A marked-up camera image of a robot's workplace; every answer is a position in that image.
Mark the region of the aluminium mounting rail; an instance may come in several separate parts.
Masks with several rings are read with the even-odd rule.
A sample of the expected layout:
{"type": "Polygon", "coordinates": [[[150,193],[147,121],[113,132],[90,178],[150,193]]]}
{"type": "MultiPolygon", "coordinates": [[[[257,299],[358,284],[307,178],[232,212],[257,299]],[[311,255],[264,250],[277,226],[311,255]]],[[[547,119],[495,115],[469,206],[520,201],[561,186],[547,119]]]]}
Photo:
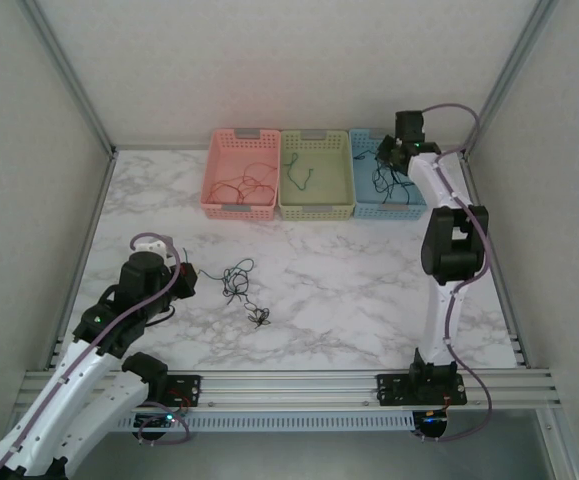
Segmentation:
{"type": "MultiPolygon", "coordinates": [[[[198,412],[283,412],[378,410],[377,371],[198,371],[198,412]]],[[[547,369],[478,370],[480,386],[463,373],[467,403],[451,412],[558,408],[560,396],[547,369]]]]}

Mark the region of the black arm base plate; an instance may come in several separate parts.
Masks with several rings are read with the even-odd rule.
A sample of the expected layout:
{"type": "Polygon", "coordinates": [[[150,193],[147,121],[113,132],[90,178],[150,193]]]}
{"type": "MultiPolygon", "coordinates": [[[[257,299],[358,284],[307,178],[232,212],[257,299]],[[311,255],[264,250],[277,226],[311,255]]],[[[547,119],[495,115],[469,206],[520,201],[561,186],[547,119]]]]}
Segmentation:
{"type": "Polygon", "coordinates": [[[381,406],[463,406],[466,389],[460,374],[449,377],[420,377],[409,374],[379,374],[377,399],[381,406]]]}
{"type": "Polygon", "coordinates": [[[116,376],[100,398],[128,408],[149,402],[169,408],[192,408],[198,405],[200,391],[201,377],[198,375],[166,375],[149,380],[127,371],[116,376]]]}

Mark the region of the green plastic basket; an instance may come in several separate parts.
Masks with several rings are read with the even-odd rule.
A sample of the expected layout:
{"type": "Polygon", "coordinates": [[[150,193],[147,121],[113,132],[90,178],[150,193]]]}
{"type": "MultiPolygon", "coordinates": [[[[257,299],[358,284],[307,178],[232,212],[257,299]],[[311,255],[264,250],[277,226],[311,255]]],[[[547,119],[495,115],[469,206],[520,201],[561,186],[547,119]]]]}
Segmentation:
{"type": "Polygon", "coordinates": [[[278,206],[286,221],[344,221],[355,207],[349,135],[281,132],[278,206]]]}

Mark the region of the pink plastic basket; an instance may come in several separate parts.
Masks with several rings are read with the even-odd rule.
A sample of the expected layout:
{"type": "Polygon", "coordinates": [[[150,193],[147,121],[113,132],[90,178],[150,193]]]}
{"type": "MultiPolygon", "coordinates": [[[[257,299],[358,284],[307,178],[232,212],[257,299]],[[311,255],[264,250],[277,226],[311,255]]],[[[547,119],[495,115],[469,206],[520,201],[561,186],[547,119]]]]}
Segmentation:
{"type": "Polygon", "coordinates": [[[280,143],[277,130],[215,130],[200,194],[205,215],[216,220],[273,220],[280,143]]]}

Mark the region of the aluminium side rail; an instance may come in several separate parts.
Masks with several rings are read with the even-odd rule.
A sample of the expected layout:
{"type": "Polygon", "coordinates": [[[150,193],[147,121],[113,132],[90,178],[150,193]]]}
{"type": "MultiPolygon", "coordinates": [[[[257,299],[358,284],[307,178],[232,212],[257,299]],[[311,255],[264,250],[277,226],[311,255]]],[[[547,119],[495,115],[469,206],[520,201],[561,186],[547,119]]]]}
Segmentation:
{"type": "Polygon", "coordinates": [[[56,358],[59,356],[61,344],[65,338],[68,324],[73,312],[77,294],[82,282],[84,271],[86,268],[89,252],[95,237],[96,228],[104,207],[106,196],[115,170],[115,165],[118,159],[118,149],[113,146],[111,154],[105,168],[104,176],[97,192],[96,200],[93,207],[93,212],[89,218],[87,228],[85,230],[85,237],[83,244],[78,251],[76,258],[75,271],[72,280],[69,284],[69,289],[58,317],[58,323],[51,336],[49,344],[49,351],[43,365],[44,371],[49,371],[55,367],[56,358]]]}
{"type": "MultiPolygon", "coordinates": [[[[467,156],[465,154],[461,154],[459,162],[461,172],[465,180],[465,185],[471,200],[474,203],[481,204],[482,201],[478,193],[478,189],[467,156]]],[[[529,358],[527,357],[527,352],[521,337],[521,331],[515,315],[514,307],[511,302],[509,290],[500,266],[498,256],[495,251],[492,233],[489,233],[488,236],[491,244],[491,255],[489,261],[490,270],[496,288],[498,300],[500,302],[503,318],[505,320],[511,342],[513,344],[516,363],[520,368],[531,369],[532,365],[529,361],[529,358]]]]}

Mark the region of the blue plastic basket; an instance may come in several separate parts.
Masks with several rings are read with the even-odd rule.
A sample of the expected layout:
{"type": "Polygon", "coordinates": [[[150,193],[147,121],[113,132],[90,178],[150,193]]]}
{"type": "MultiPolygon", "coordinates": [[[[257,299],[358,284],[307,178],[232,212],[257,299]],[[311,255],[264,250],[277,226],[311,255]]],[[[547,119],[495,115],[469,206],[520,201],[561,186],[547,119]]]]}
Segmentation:
{"type": "Polygon", "coordinates": [[[377,147],[387,132],[351,129],[351,146],[356,218],[415,221],[427,205],[415,184],[404,174],[382,165],[377,147]]]}

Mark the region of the aluminium frame post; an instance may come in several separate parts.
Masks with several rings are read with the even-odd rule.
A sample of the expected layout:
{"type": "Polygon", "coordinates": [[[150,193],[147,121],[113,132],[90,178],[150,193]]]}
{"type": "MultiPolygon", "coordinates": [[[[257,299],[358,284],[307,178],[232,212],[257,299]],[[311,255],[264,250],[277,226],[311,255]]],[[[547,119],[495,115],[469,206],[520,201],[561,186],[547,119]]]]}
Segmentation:
{"type": "Polygon", "coordinates": [[[479,127],[473,127],[462,154],[468,157],[501,108],[521,69],[560,0],[536,0],[479,114],[479,127]]]}
{"type": "Polygon", "coordinates": [[[110,140],[102,121],[86,93],[78,75],[50,25],[38,0],[15,0],[23,16],[53,64],[67,92],[74,101],[89,130],[110,159],[115,158],[116,147],[110,140]]]}

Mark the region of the black control board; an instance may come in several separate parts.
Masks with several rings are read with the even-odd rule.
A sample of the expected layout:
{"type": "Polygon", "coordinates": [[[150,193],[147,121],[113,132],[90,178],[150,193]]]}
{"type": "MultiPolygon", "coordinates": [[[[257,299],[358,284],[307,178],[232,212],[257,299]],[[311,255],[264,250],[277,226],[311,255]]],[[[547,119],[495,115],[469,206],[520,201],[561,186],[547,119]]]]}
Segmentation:
{"type": "Polygon", "coordinates": [[[438,441],[446,432],[448,416],[445,409],[415,411],[412,434],[421,440],[438,441]]]}
{"type": "Polygon", "coordinates": [[[186,433],[190,429],[185,415],[179,412],[138,412],[134,415],[131,426],[135,433],[139,430],[146,433],[163,433],[169,431],[186,433]]]}

